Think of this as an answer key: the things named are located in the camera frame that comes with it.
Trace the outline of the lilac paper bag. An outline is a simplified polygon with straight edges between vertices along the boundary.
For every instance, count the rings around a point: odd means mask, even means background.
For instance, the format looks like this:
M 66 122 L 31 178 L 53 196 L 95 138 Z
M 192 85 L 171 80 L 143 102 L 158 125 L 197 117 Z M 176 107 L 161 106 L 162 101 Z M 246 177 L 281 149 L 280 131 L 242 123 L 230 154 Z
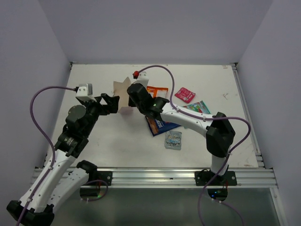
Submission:
M 130 85 L 131 80 L 129 77 L 126 77 L 123 82 L 113 82 L 113 96 L 119 96 L 118 113 L 122 115 L 129 115 L 133 112 L 133 108 L 128 105 L 129 95 L 127 88 Z

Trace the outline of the orange fruit candy packet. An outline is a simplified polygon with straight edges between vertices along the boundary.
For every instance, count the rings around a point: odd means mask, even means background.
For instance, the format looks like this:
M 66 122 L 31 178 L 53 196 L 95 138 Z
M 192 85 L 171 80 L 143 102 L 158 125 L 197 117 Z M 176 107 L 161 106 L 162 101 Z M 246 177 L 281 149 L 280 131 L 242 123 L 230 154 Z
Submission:
M 166 98 L 168 88 L 147 86 L 147 91 L 152 97 Z

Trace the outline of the blue Burts chips bag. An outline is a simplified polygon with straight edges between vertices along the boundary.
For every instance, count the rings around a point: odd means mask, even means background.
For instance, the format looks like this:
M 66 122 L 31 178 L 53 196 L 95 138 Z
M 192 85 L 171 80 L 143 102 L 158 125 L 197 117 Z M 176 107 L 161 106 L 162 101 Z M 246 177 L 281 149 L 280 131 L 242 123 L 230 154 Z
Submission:
M 166 121 L 159 121 L 156 119 L 151 119 L 149 117 L 145 116 L 145 119 L 147 121 L 148 127 L 150 129 L 150 132 L 153 137 L 163 134 L 167 131 L 170 131 L 172 129 L 180 127 L 180 125 L 171 123 L 171 122 L 166 122 Z

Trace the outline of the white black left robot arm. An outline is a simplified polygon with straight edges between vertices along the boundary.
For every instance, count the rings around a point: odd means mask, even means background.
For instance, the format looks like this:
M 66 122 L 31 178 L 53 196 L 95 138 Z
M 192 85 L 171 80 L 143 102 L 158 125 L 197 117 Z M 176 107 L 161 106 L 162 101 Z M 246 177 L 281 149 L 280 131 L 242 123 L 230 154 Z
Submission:
M 19 200 L 7 205 L 17 225 L 51 225 L 55 213 L 77 189 L 98 181 L 97 167 L 88 161 L 81 161 L 66 179 L 62 177 L 87 145 L 99 116 L 117 113 L 119 97 L 102 93 L 88 101 L 80 97 L 77 100 L 80 104 L 69 109 L 63 131 L 53 146 L 52 157 L 30 189 Z

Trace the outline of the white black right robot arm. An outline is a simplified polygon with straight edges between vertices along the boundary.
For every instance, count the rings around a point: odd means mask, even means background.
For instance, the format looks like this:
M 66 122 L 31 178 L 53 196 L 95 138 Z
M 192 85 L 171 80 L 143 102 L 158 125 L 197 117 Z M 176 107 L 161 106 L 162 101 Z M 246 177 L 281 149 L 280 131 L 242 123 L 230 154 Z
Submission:
M 210 181 L 220 185 L 226 180 L 229 167 L 226 158 L 236 133 L 229 120 L 225 119 L 225 114 L 204 114 L 176 106 L 166 98 L 152 97 L 140 83 L 130 85 L 127 93 L 129 105 L 137 107 L 147 118 L 175 123 L 202 135 L 206 139 L 206 149 L 212 156 Z

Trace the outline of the pink snack packet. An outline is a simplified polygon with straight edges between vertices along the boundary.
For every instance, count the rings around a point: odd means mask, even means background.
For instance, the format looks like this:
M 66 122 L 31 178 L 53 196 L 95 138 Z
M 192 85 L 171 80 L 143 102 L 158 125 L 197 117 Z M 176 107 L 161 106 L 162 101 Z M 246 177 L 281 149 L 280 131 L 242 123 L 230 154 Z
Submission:
M 190 103 L 196 94 L 184 87 L 180 88 L 174 95 L 178 99 L 182 100 L 185 103 Z

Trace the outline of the silver blue snack packet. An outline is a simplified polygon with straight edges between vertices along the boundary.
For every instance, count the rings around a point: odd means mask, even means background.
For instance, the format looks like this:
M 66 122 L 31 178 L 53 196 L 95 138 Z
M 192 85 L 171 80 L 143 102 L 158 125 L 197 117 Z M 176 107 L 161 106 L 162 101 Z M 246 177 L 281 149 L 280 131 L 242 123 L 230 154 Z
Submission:
M 164 147 L 166 149 L 181 150 L 182 148 L 182 132 L 168 131 L 165 133 Z

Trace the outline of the green red candy packet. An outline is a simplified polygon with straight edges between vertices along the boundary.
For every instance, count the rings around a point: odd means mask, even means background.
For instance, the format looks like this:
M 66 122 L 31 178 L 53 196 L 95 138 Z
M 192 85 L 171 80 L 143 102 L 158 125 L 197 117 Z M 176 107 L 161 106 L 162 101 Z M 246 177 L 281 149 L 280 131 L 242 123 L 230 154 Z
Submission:
M 184 108 L 190 109 L 195 112 L 210 114 L 209 109 L 203 101 L 195 102 L 193 104 L 189 104 L 184 106 Z

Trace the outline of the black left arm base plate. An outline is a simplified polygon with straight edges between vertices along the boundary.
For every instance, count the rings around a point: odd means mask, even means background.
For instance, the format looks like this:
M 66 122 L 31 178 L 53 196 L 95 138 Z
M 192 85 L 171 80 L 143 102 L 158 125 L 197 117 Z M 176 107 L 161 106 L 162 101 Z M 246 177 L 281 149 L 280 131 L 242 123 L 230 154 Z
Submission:
M 111 186 L 111 182 L 113 179 L 113 172 L 107 170 L 94 170 L 88 173 L 88 181 L 83 184 L 83 186 L 96 186 L 100 187 Z

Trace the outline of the aluminium front rail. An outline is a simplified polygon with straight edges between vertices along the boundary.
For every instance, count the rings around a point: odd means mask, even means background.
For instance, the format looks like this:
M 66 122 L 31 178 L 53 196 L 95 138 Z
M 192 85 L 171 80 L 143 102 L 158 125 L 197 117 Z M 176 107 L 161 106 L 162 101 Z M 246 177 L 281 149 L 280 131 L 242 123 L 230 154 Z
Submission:
M 111 188 L 202 188 L 196 186 L 194 172 L 203 168 L 98 168 L 113 172 Z M 272 169 L 231 168 L 237 186 L 208 186 L 208 188 L 277 188 Z

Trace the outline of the aluminium rail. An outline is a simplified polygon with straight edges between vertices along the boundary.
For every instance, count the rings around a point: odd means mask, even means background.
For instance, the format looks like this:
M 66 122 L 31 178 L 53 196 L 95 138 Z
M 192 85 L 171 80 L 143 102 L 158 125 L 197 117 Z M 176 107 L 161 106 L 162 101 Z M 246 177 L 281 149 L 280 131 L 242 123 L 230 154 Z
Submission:
M 203 168 L 98 168 L 113 172 L 111 188 L 202 188 L 196 186 L 194 172 Z M 208 186 L 208 188 L 277 188 L 272 169 L 231 168 L 237 186 Z
M 239 96 L 240 96 L 241 103 L 242 103 L 242 106 L 243 106 L 245 117 L 251 125 L 250 138 L 251 138 L 251 141 L 252 141 L 252 144 L 253 144 L 254 154 L 256 156 L 256 160 L 257 160 L 259 168 L 264 169 L 265 164 L 264 164 L 264 161 L 263 161 L 263 157 L 262 157 L 260 148 L 258 146 L 256 134 L 255 134 L 254 129 L 253 129 L 253 124 L 252 124 L 250 113 L 249 113 L 249 110 L 248 110 L 248 107 L 247 107 L 245 95 L 243 93 L 243 89 L 242 89 L 242 86 L 241 86 L 241 83 L 240 83 L 240 80 L 239 80 L 239 75 L 238 75 L 238 70 L 237 70 L 237 63 L 231 64 L 231 67 L 232 67 L 234 78 L 235 78 L 235 81 L 236 81 L 236 84 L 237 84 L 237 88 L 238 88 Z

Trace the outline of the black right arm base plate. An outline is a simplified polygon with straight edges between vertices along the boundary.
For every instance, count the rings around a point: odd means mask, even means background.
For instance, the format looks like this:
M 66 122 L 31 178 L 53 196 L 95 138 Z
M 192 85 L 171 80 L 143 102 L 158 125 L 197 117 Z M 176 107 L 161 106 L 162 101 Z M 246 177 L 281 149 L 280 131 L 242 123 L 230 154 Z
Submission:
M 205 186 L 212 178 L 214 173 L 203 169 L 194 172 L 196 186 Z M 209 184 L 210 186 L 237 186 L 236 174 L 234 171 L 226 171 L 223 176 L 217 175 Z

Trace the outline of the aluminium right side rail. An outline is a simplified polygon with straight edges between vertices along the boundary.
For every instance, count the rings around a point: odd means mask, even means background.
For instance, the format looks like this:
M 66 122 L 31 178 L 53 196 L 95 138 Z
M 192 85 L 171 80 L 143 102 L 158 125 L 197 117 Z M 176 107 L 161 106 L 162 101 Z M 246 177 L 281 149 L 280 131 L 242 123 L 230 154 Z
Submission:
M 253 144 L 254 154 L 256 156 L 256 160 L 257 160 L 259 168 L 264 169 L 265 164 L 264 164 L 264 161 L 263 161 L 263 157 L 262 157 L 260 148 L 258 146 L 256 134 L 255 134 L 254 129 L 253 129 L 253 124 L 252 124 L 250 113 L 249 113 L 249 110 L 248 110 L 248 107 L 247 107 L 245 95 L 243 93 L 243 89 L 242 89 L 242 86 L 241 86 L 241 83 L 240 83 L 240 80 L 239 80 L 239 75 L 238 75 L 238 70 L 237 70 L 237 63 L 231 64 L 231 67 L 232 67 L 234 78 L 235 78 L 235 81 L 236 81 L 236 84 L 237 84 L 237 88 L 238 88 L 239 96 L 240 96 L 241 103 L 242 103 L 242 106 L 243 106 L 245 117 L 251 125 L 250 138 L 251 138 L 251 141 L 252 141 L 252 144 Z

